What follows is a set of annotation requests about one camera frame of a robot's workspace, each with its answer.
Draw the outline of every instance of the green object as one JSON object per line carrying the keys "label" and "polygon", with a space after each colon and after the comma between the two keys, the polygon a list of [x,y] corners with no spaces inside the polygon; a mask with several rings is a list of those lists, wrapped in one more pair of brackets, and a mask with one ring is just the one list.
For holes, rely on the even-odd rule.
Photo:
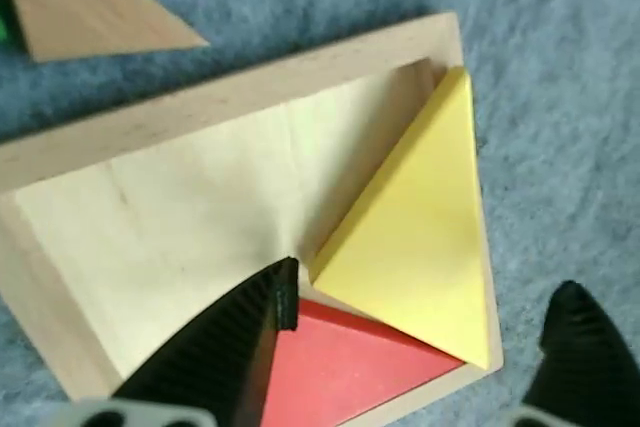
{"label": "green object", "polygon": [[9,37],[7,28],[5,27],[4,20],[0,17],[0,42],[4,42]]}

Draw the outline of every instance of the robotic claw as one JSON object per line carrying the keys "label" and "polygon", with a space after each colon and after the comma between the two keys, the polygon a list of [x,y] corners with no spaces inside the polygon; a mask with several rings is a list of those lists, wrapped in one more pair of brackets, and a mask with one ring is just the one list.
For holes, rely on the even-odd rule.
{"label": "robotic claw", "polygon": [[[196,317],[112,399],[69,405],[45,426],[258,427],[269,375],[264,367],[277,331],[296,327],[297,268],[290,258],[267,267]],[[247,303],[250,325],[234,325],[234,319],[246,321]],[[243,334],[253,338],[243,349],[250,353],[233,367],[219,344],[238,328],[253,329],[254,335]],[[640,426],[638,366],[611,319],[580,284],[564,282],[553,294],[540,347],[544,359],[506,426]]]}

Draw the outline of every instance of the yellow block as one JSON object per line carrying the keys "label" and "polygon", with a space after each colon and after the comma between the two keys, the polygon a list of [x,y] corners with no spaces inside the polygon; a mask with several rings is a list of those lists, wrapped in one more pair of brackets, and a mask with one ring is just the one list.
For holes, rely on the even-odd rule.
{"label": "yellow block", "polygon": [[471,80],[448,72],[310,267],[314,287],[489,367]]}

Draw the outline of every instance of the light wooden board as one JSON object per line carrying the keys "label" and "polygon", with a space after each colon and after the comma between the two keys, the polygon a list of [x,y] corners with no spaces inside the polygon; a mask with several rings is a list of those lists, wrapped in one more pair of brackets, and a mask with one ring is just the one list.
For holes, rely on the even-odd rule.
{"label": "light wooden board", "polygon": [[[419,19],[0,147],[0,293],[70,395],[108,394],[230,287],[308,260],[424,104],[420,59],[437,78],[458,39],[455,16]],[[467,367],[366,425],[487,373]]]}
{"label": "light wooden board", "polygon": [[37,61],[208,45],[155,0],[14,0]]}
{"label": "light wooden board", "polygon": [[454,14],[394,25],[7,143],[0,146],[0,193],[425,58],[436,70],[461,62]]}

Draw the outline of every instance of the wood grain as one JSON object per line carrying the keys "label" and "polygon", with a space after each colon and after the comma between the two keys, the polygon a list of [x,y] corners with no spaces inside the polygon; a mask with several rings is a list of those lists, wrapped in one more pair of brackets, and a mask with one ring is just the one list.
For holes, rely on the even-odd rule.
{"label": "wood grain", "polygon": [[[72,397],[108,395],[230,287],[313,257],[434,77],[461,64],[443,14],[0,147],[0,291]],[[345,425],[385,425],[502,364],[485,267],[491,369],[462,367]]]}
{"label": "wood grain", "polygon": [[405,22],[6,143],[0,193],[425,58],[436,68],[461,65],[455,14]]}
{"label": "wood grain", "polygon": [[122,378],[82,306],[20,209],[0,198],[0,294],[71,397],[104,396]]}
{"label": "wood grain", "polygon": [[208,45],[156,0],[14,0],[39,62]]}
{"label": "wood grain", "polygon": [[246,277],[313,255],[422,105],[417,80],[353,81],[13,199],[125,378]]}

